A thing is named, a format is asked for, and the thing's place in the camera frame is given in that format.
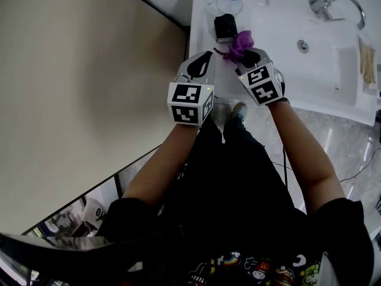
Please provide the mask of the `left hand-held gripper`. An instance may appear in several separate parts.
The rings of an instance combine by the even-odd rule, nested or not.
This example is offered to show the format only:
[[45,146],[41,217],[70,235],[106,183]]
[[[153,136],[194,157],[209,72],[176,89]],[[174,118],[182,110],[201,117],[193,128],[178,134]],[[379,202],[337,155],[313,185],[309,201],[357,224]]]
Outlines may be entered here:
[[167,105],[175,123],[201,126],[214,104],[216,57],[204,51],[185,60],[169,84]]

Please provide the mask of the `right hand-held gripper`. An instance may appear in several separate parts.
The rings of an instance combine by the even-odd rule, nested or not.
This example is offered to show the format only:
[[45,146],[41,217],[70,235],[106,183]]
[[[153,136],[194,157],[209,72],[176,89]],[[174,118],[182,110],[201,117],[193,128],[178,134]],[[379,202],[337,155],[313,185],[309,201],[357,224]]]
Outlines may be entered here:
[[258,48],[244,50],[238,60],[238,79],[256,105],[268,105],[284,98],[285,82],[268,54]]

